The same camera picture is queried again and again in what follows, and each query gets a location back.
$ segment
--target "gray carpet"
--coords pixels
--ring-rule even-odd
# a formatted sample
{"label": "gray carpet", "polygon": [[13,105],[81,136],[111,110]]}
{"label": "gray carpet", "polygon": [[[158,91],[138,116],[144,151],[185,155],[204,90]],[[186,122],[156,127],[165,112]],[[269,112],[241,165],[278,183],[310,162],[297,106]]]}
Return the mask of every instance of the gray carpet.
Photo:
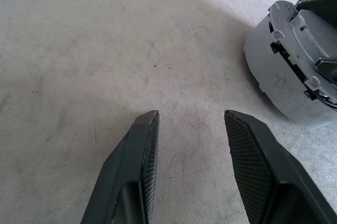
{"label": "gray carpet", "polygon": [[225,109],[267,123],[336,211],[336,124],[283,116],[242,52],[275,1],[0,0],[0,222],[79,223],[103,161],[153,109],[155,224],[248,223]]}

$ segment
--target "textured black panel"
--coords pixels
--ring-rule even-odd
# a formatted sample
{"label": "textured black panel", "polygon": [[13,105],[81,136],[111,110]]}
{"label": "textured black panel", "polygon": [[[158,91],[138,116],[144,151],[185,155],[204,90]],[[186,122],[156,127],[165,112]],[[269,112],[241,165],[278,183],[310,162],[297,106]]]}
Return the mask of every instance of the textured black panel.
{"label": "textured black panel", "polygon": [[152,223],[152,212],[154,202],[154,191],[156,185],[157,171],[157,150],[158,150],[158,133],[159,133],[159,116],[153,120],[145,151],[145,158],[142,173],[142,190],[145,206],[147,208],[147,223]]}
{"label": "textured black panel", "polygon": [[237,186],[249,222],[258,224],[272,192],[272,174],[249,128],[228,113],[225,121]]}

